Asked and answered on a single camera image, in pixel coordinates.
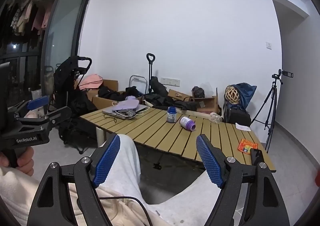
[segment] table leg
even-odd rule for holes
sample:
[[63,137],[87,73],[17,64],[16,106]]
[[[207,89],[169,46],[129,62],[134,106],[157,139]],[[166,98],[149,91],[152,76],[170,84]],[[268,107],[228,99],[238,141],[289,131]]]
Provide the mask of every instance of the table leg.
[[107,140],[106,132],[104,130],[96,127],[96,133],[97,133],[98,147],[100,147]]

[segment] pink bag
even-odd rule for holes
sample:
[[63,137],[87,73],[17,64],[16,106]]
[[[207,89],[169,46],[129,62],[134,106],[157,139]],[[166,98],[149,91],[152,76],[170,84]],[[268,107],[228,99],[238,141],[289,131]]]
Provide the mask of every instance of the pink bag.
[[97,74],[91,74],[86,76],[79,84],[80,90],[84,89],[98,89],[102,84],[102,77]]

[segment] tripod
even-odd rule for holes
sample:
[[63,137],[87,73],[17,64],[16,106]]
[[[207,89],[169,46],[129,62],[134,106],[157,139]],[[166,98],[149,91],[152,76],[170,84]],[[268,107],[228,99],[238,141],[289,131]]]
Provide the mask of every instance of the tripod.
[[[273,134],[273,129],[275,127],[276,108],[277,108],[277,80],[279,80],[280,83],[283,84],[283,82],[280,79],[280,75],[281,75],[281,70],[279,70],[278,74],[273,74],[272,75],[272,78],[274,79],[274,81],[272,82],[271,90],[268,93],[266,99],[264,100],[264,102],[263,102],[261,108],[259,109],[258,113],[253,118],[253,120],[251,121],[251,124],[252,124],[256,120],[256,118],[259,115],[260,111],[262,110],[263,106],[267,103],[267,101],[269,100],[269,98],[271,96],[271,105],[270,105],[270,109],[269,109],[269,113],[268,113],[268,117],[267,117],[266,122],[263,123],[261,121],[256,120],[256,121],[264,124],[264,129],[268,128],[268,137],[267,137],[267,143],[266,143],[266,147],[265,147],[265,150],[267,150],[267,147],[268,147],[267,153],[269,152],[271,138],[272,138],[272,134]],[[271,110],[272,110],[272,117],[271,117],[271,123],[269,123]]]

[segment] purple bottle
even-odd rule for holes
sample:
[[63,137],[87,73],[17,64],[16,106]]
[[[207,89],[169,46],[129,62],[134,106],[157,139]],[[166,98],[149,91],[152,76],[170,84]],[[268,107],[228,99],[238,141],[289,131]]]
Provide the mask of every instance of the purple bottle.
[[180,125],[188,131],[194,131],[196,129],[195,122],[188,117],[182,117],[180,119]]

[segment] stroller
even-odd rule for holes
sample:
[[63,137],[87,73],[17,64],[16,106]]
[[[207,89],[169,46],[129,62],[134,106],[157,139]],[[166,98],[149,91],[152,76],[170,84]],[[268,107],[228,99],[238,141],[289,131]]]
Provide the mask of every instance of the stroller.
[[[89,61],[88,66],[79,67],[78,61],[85,60]],[[90,146],[96,147],[97,144],[95,126],[80,118],[81,115],[97,110],[95,105],[89,101],[87,94],[79,89],[79,84],[91,64],[92,60],[88,57],[71,56],[56,69],[53,75],[52,105],[55,108],[68,106],[72,111],[71,118],[59,124],[59,137],[64,144],[76,148],[79,154],[83,154]],[[75,86],[80,75],[82,78]]]

